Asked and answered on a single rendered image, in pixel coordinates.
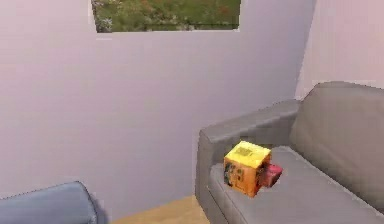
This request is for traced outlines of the gray couch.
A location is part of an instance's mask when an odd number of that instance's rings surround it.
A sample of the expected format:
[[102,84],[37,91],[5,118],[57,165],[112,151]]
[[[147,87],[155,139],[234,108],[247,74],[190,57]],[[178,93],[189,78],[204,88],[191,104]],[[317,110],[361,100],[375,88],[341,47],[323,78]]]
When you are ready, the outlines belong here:
[[[277,183],[224,182],[240,141],[270,148]],[[384,224],[384,89],[331,81],[199,133],[195,195],[210,224]]]

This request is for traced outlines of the yellow and orange box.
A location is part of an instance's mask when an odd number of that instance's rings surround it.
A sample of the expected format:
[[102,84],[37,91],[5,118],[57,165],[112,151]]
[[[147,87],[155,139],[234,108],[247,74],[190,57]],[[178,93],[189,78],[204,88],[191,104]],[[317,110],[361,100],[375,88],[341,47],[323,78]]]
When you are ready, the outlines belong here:
[[270,161],[270,149],[240,141],[224,156],[224,183],[253,198],[261,188],[262,170]]

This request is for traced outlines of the window with garden view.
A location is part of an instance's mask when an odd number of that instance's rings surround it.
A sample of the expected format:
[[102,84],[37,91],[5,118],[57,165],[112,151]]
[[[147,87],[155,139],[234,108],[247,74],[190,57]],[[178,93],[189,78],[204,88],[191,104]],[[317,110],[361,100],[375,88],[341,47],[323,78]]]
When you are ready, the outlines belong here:
[[236,30],[241,0],[90,0],[97,33]]

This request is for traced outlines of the red small box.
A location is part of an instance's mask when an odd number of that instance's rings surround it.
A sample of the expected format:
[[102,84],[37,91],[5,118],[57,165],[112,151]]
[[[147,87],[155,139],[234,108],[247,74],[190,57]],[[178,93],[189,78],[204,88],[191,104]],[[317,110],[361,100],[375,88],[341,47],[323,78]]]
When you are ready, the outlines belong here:
[[262,185],[264,187],[271,188],[280,178],[282,172],[283,172],[282,167],[275,164],[268,164],[265,167],[265,170],[263,173]]

